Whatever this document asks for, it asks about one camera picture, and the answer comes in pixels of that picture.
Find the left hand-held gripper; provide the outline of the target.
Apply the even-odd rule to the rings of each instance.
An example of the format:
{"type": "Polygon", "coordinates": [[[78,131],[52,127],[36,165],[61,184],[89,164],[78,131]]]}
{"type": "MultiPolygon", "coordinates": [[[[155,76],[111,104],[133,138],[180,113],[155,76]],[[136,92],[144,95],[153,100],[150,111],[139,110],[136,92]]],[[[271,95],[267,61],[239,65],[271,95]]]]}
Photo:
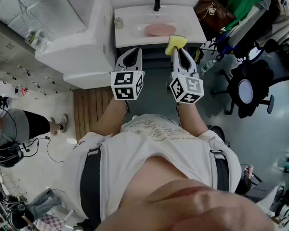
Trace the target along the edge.
{"type": "Polygon", "coordinates": [[[130,49],[123,53],[116,62],[116,70],[111,73],[111,89],[116,100],[137,100],[143,86],[145,72],[142,70],[142,49],[130,49]]]}

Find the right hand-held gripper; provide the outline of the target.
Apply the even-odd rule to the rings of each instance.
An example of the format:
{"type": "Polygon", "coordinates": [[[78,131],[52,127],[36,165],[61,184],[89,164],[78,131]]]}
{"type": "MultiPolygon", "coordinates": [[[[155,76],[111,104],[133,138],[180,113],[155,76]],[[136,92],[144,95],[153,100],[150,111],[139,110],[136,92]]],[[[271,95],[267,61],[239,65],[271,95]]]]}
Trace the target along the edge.
{"type": "Polygon", "coordinates": [[[171,55],[172,81],[170,90],[177,103],[195,104],[204,96],[203,81],[196,77],[186,76],[187,73],[197,73],[197,65],[192,56],[184,49],[174,47],[171,55]]]}

